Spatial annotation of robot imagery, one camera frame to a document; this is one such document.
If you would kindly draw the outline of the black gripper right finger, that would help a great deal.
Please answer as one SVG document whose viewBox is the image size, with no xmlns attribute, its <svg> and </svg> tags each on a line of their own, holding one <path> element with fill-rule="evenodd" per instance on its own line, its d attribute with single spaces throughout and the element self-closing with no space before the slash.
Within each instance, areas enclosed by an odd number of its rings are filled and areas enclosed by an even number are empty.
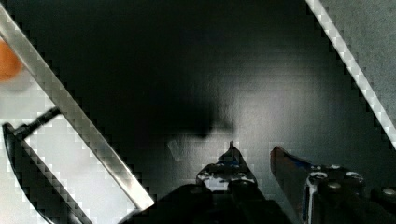
<svg viewBox="0 0 396 224">
<path fill-rule="evenodd" d="M 364 197 L 363 177 L 341 165 L 313 164 L 282 147 L 271 151 L 271 171 L 303 224 L 352 224 L 341 202 L 349 189 Z"/>
</svg>

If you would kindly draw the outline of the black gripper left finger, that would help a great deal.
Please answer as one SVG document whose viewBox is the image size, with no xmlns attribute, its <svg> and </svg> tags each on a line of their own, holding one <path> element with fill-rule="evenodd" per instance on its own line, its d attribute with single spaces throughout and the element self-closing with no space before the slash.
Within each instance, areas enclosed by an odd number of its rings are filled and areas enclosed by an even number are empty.
<svg viewBox="0 0 396 224">
<path fill-rule="evenodd" d="M 196 183 L 210 191 L 225 191 L 234 181 L 247 181 L 257 185 L 257 179 L 248 168 L 241 152 L 230 142 L 229 149 L 216 163 L 210 163 L 196 176 Z"/>
</svg>

